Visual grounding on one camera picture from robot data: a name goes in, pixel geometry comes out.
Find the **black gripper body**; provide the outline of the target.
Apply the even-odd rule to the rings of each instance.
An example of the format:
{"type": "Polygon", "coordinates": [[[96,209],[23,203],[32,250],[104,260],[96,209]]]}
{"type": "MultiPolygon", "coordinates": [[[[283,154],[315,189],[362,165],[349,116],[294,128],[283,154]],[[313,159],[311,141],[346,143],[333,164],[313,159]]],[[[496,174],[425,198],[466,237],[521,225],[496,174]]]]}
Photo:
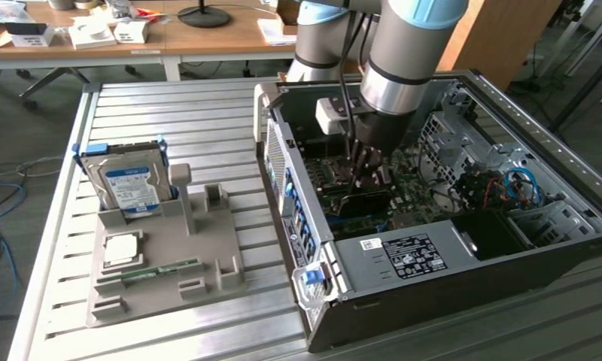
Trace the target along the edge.
{"type": "Polygon", "coordinates": [[[363,147],[391,154],[402,143],[414,112],[401,115],[366,113],[355,117],[354,140],[350,149],[357,153],[363,147]]]}

